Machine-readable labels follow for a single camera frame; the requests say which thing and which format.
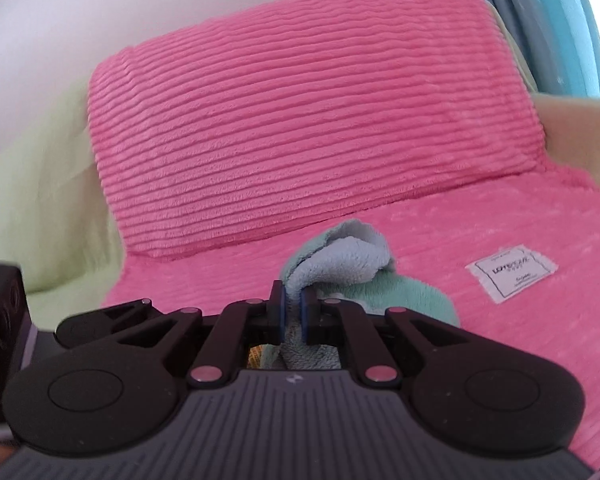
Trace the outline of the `white fabric label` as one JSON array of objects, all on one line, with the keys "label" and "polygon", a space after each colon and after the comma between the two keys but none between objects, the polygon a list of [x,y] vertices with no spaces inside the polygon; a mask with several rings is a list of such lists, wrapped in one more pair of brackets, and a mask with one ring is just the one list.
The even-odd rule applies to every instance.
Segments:
[{"label": "white fabric label", "polygon": [[466,266],[494,304],[512,299],[558,269],[553,260],[524,245],[501,250]]}]

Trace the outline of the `grey green microfibre cloth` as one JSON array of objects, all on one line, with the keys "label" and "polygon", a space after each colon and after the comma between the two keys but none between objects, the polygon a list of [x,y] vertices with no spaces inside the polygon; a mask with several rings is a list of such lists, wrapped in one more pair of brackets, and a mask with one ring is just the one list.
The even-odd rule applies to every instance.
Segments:
[{"label": "grey green microfibre cloth", "polygon": [[333,346],[302,341],[300,299],[312,287],[321,299],[352,300],[369,314],[407,309],[453,326],[460,319],[451,299],[434,286],[396,272],[388,242],[373,226],[347,220],[305,242],[286,262],[280,280],[286,292],[287,327],[282,344],[263,347],[262,370],[338,370]]}]

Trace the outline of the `pink corduroy back cushion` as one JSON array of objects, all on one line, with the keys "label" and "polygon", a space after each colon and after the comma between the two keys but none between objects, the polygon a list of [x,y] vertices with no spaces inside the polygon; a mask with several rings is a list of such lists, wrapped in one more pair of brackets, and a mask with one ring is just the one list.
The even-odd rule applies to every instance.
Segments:
[{"label": "pink corduroy back cushion", "polygon": [[128,252],[175,259],[538,170],[486,0],[279,0],[97,66],[88,128]]}]

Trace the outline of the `pink corduroy seat cover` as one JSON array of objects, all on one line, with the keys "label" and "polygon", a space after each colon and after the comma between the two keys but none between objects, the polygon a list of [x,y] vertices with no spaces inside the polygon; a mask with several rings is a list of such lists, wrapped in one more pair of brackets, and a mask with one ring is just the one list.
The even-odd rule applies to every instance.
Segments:
[{"label": "pink corduroy seat cover", "polygon": [[[600,466],[600,188],[556,169],[363,210],[402,275],[454,304],[465,330],[552,360],[578,378],[585,413],[572,449]],[[288,259],[328,229],[307,224],[199,254],[125,257],[108,304],[150,298],[215,313],[265,294]]]}]

